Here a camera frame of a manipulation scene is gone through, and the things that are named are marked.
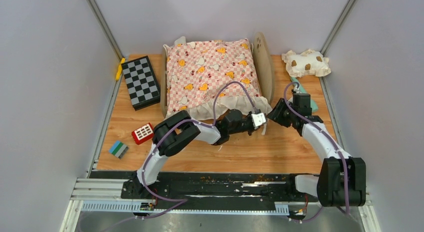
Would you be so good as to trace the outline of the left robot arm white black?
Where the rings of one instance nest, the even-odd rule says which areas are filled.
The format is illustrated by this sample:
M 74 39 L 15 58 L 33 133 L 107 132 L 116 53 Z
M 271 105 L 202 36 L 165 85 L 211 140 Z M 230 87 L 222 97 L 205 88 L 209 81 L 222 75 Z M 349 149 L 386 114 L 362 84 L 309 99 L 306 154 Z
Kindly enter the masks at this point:
M 266 124 L 263 112 L 257 110 L 244 116 L 237 109 L 230 110 L 215 124 L 206 124 L 191 118 L 186 110 L 177 112 L 153 129 L 152 146 L 143 165 L 123 184 L 121 197 L 148 198 L 153 193 L 153 184 L 166 161 L 192 141 L 210 145 L 222 145 L 230 136 L 246 132 L 248 135 Z

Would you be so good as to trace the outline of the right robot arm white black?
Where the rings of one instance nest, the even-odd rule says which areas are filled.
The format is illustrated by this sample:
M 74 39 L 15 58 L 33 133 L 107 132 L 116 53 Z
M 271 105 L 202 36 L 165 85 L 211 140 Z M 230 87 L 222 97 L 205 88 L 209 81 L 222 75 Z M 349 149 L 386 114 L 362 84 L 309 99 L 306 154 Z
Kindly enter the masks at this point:
M 329 135 L 324 122 L 312 114 L 311 96 L 296 93 L 291 101 L 280 98 L 268 119 L 293 127 L 322 161 L 319 175 L 298 174 L 285 189 L 287 197 L 299 200 L 305 193 L 324 207 L 363 206 L 366 202 L 366 163 L 353 157 Z

